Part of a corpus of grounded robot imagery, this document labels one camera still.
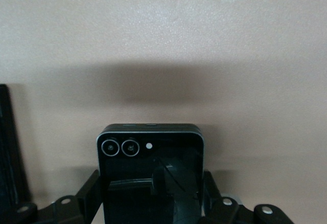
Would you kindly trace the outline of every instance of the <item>smartphone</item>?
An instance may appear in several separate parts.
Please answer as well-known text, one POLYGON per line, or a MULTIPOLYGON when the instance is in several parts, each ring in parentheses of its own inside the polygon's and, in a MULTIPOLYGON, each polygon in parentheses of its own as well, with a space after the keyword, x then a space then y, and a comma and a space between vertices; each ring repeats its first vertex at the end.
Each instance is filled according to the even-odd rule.
POLYGON ((193 124, 111 124, 97 138, 106 224, 196 224, 204 140, 193 124))

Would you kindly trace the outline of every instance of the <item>white flash dot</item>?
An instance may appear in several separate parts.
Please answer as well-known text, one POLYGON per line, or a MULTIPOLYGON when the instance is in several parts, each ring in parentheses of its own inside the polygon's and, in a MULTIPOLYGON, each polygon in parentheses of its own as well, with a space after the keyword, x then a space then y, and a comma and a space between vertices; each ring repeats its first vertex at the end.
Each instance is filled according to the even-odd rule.
POLYGON ((152 148, 152 144, 151 144, 151 143, 147 143, 147 144, 145 145, 145 147, 148 148, 148 149, 151 149, 151 148, 152 148))

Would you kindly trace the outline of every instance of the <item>textured surface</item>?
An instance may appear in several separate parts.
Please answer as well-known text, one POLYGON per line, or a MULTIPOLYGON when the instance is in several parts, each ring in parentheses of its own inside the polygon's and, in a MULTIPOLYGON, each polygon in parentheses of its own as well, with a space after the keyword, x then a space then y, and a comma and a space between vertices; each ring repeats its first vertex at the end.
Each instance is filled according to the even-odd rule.
POLYGON ((107 124, 188 122, 223 192, 325 223, 326 1, 0 0, 35 201, 82 186, 107 124))

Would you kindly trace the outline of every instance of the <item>camera lens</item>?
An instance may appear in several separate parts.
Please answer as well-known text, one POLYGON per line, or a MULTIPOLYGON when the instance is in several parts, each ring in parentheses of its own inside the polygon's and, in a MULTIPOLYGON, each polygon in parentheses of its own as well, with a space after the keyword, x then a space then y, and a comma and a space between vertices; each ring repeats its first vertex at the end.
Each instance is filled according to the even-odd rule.
POLYGON ((119 152, 119 144, 115 140, 105 140, 101 145, 101 150, 107 156, 116 156, 119 152))
POLYGON ((126 140, 122 143, 122 151, 126 156, 135 156, 139 152, 139 144, 135 140, 126 140))

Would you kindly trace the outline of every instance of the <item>camera lens ring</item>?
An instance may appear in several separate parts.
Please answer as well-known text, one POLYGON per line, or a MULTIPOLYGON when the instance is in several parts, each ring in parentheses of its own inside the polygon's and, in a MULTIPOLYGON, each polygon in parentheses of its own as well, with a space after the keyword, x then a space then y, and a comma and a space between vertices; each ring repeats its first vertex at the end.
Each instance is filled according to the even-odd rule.
POLYGON ((128 139, 128 140, 125 140, 123 143, 122 143, 122 152, 124 155, 126 156, 136 156, 138 153, 139 153, 139 143, 133 139, 128 139), (127 142, 133 142, 134 145, 137 146, 137 151, 134 153, 134 154, 128 154, 125 150, 124 150, 124 145, 127 143, 127 142))
POLYGON ((102 150, 102 152, 103 152, 105 155, 107 155, 107 156, 116 156, 116 155, 119 153, 119 151, 120 151, 120 147, 119 147, 119 144, 118 144, 117 141, 115 141, 115 140, 113 140, 113 139, 109 139, 109 140, 105 140, 104 142, 102 142, 101 150, 102 150), (104 149, 104 145, 105 145, 106 142, 114 142, 114 143, 117 145, 117 148, 118 148, 118 149, 117 149, 117 152, 116 152, 115 154, 108 154, 108 153, 106 152, 106 150, 104 149))

